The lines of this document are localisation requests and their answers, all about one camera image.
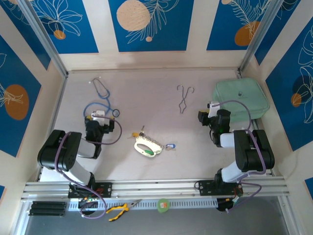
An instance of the pliers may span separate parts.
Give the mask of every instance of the pliers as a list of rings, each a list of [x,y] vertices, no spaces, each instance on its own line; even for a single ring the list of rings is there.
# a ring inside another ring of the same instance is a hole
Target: pliers
[[[110,222],[116,221],[119,217],[122,216],[122,214],[124,214],[125,212],[128,212],[131,207],[133,207],[134,205],[136,205],[140,201],[141,201],[141,199],[130,202],[130,203],[125,203],[123,206],[111,207],[110,209],[107,210],[107,213],[110,213],[111,211],[117,210],[117,209],[122,209],[122,211],[116,217],[109,219],[109,221]]]

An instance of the keychain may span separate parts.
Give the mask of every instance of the keychain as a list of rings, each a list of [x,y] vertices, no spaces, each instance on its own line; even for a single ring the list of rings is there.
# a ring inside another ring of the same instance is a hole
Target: keychain
[[[133,132],[132,136],[130,138],[135,138],[136,139],[136,143],[134,145],[134,148],[141,153],[142,155],[149,157],[149,158],[153,158],[156,156],[156,154],[160,154],[162,152],[163,149],[170,151],[170,150],[176,150],[176,146],[173,143],[167,144],[167,145],[162,145],[159,142],[157,142],[156,140],[150,138],[149,136],[144,134],[144,129],[145,126],[142,127],[140,133],[137,132]],[[139,144],[145,145],[148,148],[150,148],[151,150],[144,150],[139,148]]]

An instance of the orange circle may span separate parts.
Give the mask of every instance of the orange circle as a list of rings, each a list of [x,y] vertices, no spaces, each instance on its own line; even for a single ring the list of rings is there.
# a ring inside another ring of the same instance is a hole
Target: orange circle
[[[301,104],[301,95],[298,93],[295,93],[291,97],[291,103],[294,107],[299,107]]]
[[[29,107],[29,98],[24,87],[17,84],[11,85],[5,90],[4,97],[7,99],[4,105],[9,116],[15,120],[23,120]]]
[[[63,31],[60,31],[60,30],[55,30],[53,32],[53,35],[54,35],[54,37],[56,37],[57,39],[60,39],[60,40],[63,40],[66,37],[65,33]]]
[[[149,42],[152,42],[152,37],[146,37],[146,41],[149,43]]]
[[[259,21],[253,21],[243,27],[241,27],[235,36],[235,43],[238,46],[248,46],[254,36],[257,28],[259,27]]]

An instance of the white tabletop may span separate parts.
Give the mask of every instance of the white tabletop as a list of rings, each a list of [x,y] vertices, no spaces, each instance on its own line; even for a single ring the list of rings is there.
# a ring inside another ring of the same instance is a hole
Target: white tabletop
[[[96,180],[148,180],[187,179],[214,177],[217,170],[235,160],[234,149],[217,148],[209,136],[209,127],[198,121],[198,111],[206,109],[212,100],[215,84],[225,79],[235,79],[232,70],[167,70],[167,71],[110,71],[105,73],[70,74],[55,129],[85,133],[83,109],[93,101],[102,102],[92,84],[88,82],[101,76],[111,92],[111,105],[120,110],[116,119],[123,127],[121,139],[114,145],[102,146],[97,160],[77,161],[95,174]],[[181,92],[192,86],[187,108],[179,112]],[[97,105],[87,112],[103,109]],[[147,158],[134,149],[132,132],[145,125],[145,134],[162,144],[174,143],[176,151],[162,151]],[[246,127],[247,122],[231,125],[231,129]],[[115,140],[119,134],[115,125],[113,133],[104,135],[103,142]],[[58,173],[43,169],[41,181],[62,181]]]

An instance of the green round object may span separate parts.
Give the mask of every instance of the green round object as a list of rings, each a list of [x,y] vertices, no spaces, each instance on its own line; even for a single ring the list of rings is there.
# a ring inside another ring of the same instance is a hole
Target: green round object
[[[169,200],[162,198],[157,202],[157,210],[160,213],[165,213],[170,208],[170,202]]]

